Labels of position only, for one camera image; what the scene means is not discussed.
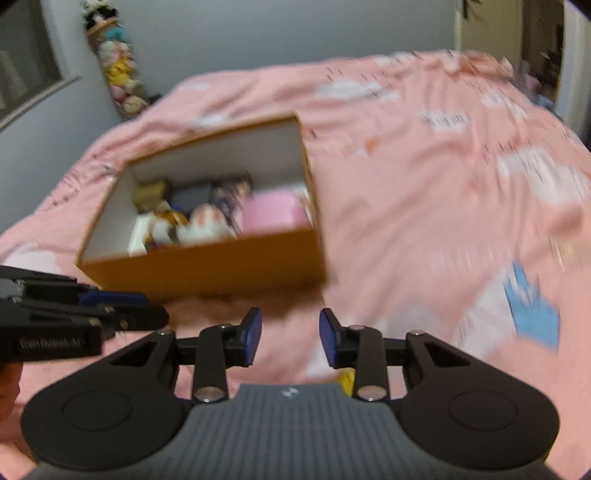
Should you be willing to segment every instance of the window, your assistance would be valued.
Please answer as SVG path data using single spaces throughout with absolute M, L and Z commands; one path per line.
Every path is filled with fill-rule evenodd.
M 0 124 L 59 81 L 41 0 L 16 0 L 0 14 Z

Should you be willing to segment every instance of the orange box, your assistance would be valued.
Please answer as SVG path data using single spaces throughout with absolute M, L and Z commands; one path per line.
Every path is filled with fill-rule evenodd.
M 298 182 L 311 198 L 312 226 L 130 255 L 139 184 L 249 173 L 255 191 Z M 313 179 L 295 115 L 196 133 L 170 148 L 131 160 L 94 218 L 76 265 L 105 290 L 139 291 L 153 301 L 266 293 L 321 283 L 324 256 Z

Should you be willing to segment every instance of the finger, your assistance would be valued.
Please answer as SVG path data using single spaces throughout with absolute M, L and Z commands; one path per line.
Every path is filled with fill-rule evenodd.
M 0 367 L 0 395 L 12 385 L 18 385 L 22 374 L 22 364 L 5 364 Z
M 0 422 L 11 414 L 20 388 L 22 364 L 8 364 L 0 367 Z
M 517 281 L 517 286 L 523 290 L 527 290 L 530 284 L 527 281 L 525 271 L 523 270 L 523 265 L 521 265 L 520 262 L 513 262 L 513 272 L 515 273 L 515 280 Z

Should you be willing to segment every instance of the pink bedsheet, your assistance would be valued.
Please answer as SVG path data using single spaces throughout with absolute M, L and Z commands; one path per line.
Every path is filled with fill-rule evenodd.
M 126 160 L 193 129 L 296 111 L 317 183 L 328 284 L 227 303 L 181 299 L 168 306 L 179 335 L 260 306 L 260 348 L 252 368 L 229 372 L 235 391 L 241 382 L 333 378 L 317 333 L 324 305 L 346 325 L 388 336 L 427 330 L 549 395 L 561 415 L 549 464 L 578 478 L 591 465 L 591 409 L 582 408 L 591 397 L 591 154 L 510 76 L 490 57 L 441 51 L 188 79 L 96 141 L 36 213 L 0 238 L 0 260 L 86 280 L 73 258 Z M 527 307 L 519 318 L 511 298 Z M 135 338 L 118 335 L 106 351 Z M 90 362 L 25 366 L 17 407 L 0 427 L 0 472 L 9 479 L 33 465 L 18 431 L 24 404 Z M 391 383 L 404 392 L 396 370 Z M 177 394 L 189 385 L 183 368 Z

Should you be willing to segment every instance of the hand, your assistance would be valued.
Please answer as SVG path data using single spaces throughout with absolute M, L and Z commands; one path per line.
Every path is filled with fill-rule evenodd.
M 557 351 L 560 330 L 558 309 L 540 295 L 540 284 L 530 285 L 523 266 L 513 263 L 517 287 L 507 280 L 505 294 L 509 301 L 517 334 L 537 340 Z
M 12 413 L 14 403 L 20 393 L 18 383 L 21 379 L 22 364 L 0 364 L 0 422 Z

